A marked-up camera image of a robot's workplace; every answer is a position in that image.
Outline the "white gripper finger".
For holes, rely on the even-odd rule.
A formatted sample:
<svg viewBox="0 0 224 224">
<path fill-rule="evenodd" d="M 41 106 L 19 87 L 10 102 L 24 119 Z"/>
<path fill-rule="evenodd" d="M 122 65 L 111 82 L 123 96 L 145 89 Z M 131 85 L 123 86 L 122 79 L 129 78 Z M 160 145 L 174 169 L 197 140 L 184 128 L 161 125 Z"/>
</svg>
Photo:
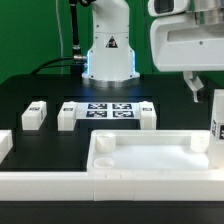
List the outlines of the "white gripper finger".
<svg viewBox="0 0 224 224">
<path fill-rule="evenodd" d="M 204 87 L 203 83 L 198 77 L 198 73 L 194 71 L 184 71 L 183 78 L 193 93 L 194 102 L 198 103 L 199 102 L 198 91 Z"/>
</svg>

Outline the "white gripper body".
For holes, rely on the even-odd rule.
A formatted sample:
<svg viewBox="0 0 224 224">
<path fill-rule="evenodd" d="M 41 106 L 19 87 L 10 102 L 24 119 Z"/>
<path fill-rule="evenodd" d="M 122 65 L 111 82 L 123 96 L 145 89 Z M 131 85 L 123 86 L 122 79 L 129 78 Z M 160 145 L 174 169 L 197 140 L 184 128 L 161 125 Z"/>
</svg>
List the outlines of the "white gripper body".
<svg viewBox="0 0 224 224">
<path fill-rule="evenodd" d="M 152 23 L 150 38 L 161 72 L 224 70 L 223 24 L 198 26 L 189 14 L 162 17 Z"/>
</svg>

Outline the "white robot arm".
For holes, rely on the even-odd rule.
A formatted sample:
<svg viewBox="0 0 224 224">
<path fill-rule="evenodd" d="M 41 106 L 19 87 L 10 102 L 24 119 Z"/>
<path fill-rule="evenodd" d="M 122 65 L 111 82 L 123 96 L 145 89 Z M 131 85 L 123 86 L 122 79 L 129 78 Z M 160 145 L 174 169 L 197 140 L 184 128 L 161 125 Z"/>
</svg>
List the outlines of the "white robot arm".
<svg viewBox="0 0 224 224">
<path fill-rule="evenodd" d="M 139 78 L 129 45 L 125 0 L 81 0 L 93 11 L 93 45 L 87 54 L 89 84 L 120 87 Z M 224 0 L 149 0 L 153 63 L 161 72 L 181 72 L 194 96 L 201 71 L 224 71 Z"/>
</svg>

